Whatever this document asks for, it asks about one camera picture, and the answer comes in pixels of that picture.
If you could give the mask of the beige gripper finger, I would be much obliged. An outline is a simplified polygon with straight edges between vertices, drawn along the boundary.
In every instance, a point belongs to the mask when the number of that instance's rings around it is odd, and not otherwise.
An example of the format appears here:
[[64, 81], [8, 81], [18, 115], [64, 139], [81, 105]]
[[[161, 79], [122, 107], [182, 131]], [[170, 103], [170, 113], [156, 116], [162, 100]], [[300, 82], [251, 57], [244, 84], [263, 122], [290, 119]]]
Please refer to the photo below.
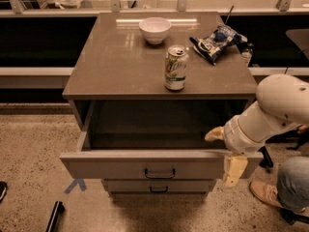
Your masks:
[[208, 142], [212, 142], [215, 140], [223, 140], [224, 139], [224, 128], [223, 127], [216, 127], [205, 135], [205, 140]]
[[223, 182], [227, 188], [234, 187], [242, 176], [248, 159], [245, 156], [226, 156], [224, 158]]

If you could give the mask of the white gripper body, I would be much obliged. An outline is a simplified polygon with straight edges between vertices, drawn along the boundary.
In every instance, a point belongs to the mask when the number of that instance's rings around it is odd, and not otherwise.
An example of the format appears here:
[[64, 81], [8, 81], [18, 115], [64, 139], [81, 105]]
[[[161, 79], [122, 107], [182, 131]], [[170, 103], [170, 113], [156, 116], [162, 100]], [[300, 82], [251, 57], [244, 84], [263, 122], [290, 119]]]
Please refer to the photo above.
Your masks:
[[252, 156], [265, 146], [264, 142], [255, 142], [250, 139], [240, 128], [239, 116], [230, 119], [223, 127], [225, 146], [234, 155]]

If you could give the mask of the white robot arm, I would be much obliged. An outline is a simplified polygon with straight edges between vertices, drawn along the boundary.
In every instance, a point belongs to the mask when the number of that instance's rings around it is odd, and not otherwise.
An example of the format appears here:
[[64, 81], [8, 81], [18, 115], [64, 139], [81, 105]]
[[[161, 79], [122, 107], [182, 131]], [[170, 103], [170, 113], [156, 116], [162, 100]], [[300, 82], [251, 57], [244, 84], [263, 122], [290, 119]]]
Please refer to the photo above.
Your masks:
[[287, 74], [265, 77], [248, 108], [205, 136], [206, 141], [223, 140], [232, 152], [224, 159], [225, 186], [231, 188], [238, 183], [248, 158], [268, 139], [302, 125], [309, 125], [309, 83]]

